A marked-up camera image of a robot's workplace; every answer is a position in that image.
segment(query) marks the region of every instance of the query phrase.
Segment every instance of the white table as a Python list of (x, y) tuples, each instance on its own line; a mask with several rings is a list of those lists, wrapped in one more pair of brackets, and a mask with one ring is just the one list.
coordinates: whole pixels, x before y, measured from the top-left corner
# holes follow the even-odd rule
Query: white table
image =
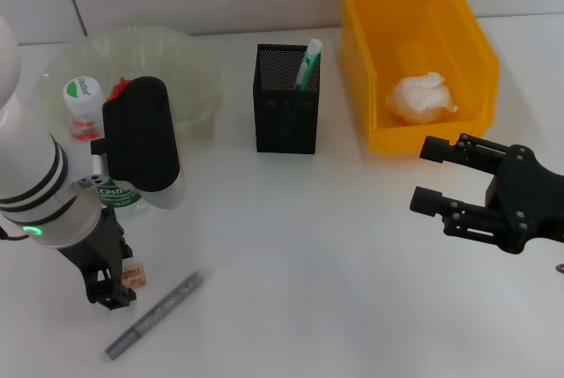
[[(564, 16), (480, 21), (502, 62), (486, 137), (564, 173)], [(325, 42), (317, 154), (255, 151), (257, 43)], [(224, 102), (182, 140), (187, 192), (122, 224), (148, 285), (130, 308), (88, 303), (78, 270), (33, 241), (0, 247), (2, 377), (526, 377), (564, 370), (564, 245), (519, 256), (409, 211), (420, 185), (483, 203), (490, 176), (368, 154), (346, 98), (338, 29), (200, 38)], [(23, 47), (20, 94), (65, 45)], [(120, 359), (102, 350), (183, 278), (204, 287)]]

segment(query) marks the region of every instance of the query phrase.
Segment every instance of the yellow plastic bin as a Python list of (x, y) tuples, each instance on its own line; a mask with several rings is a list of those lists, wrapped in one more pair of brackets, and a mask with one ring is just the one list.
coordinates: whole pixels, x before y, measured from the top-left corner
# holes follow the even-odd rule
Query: yellow plastic bin
[[(369, 151), (417, 151), (426, 136), (456, 142), (494, 121), (499, 63), (465, 0), (344, 0), (341, 56)], [(401, 78), (436, 71), (458, 110), (425, 125), (391, 114)]]

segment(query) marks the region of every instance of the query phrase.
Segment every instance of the pen holder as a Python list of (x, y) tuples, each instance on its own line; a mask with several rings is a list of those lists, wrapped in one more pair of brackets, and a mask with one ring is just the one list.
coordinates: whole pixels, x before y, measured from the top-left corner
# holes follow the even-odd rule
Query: pen holder
[(258, 45), (253, 85), (257, 152), (315, 153), (321, 56), (307, 90), (292, 90), (306, 49)]

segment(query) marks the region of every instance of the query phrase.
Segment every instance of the gray marker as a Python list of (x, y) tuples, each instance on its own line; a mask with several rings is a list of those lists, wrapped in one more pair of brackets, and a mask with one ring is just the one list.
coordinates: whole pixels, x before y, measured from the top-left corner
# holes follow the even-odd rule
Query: gray marker
[(115, 360), (120, 354), (129, 349), (136, 341), (144, 336), (149, 330), (160, 322), (162, 318), (170, 314), (184, 299), (190, 296), (199, 286), (204, 283), (204, 277), (194, 272), (178, 285), (168, 296), (155, 305), (141, 319), (125, 331), (107, 349), (106, 354), (111, 360)]

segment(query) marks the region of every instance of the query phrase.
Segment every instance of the bottle cap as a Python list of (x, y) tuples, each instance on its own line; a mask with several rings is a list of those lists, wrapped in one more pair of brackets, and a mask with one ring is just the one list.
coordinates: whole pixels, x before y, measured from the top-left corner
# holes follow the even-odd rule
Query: bottle cap
[(123, 89), (127, 87), (130, 81), (131, 80), (126, 80), (125, 78), (121, 77), (120, 82), (117, 85), (115, 85), (114, 88), (112, 89), (112, 94), (109, 95), (108, 100), (114, 100), (115, 98), (119, 97), (121, 92), (123, 92)]
[(322, 47), (323, 43), (319, 39), (312, 39), (308, 44), (308, 54), (310, 56), (320, 54)]
[(75, 115), (98, 114), (106, 101), (100, 84), (91, 77), (72, 79), (64, 86), (64, 101)]

